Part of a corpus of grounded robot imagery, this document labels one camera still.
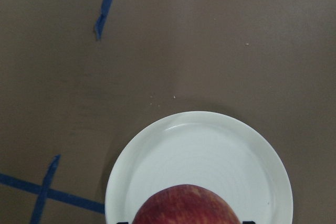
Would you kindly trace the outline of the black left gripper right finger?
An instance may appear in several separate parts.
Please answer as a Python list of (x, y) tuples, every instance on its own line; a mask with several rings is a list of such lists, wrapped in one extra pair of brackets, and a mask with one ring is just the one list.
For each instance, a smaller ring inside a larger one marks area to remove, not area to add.
[(240, 222), (240, 224), (256, 224), (256, 222), (253, 220), (243, 220)]

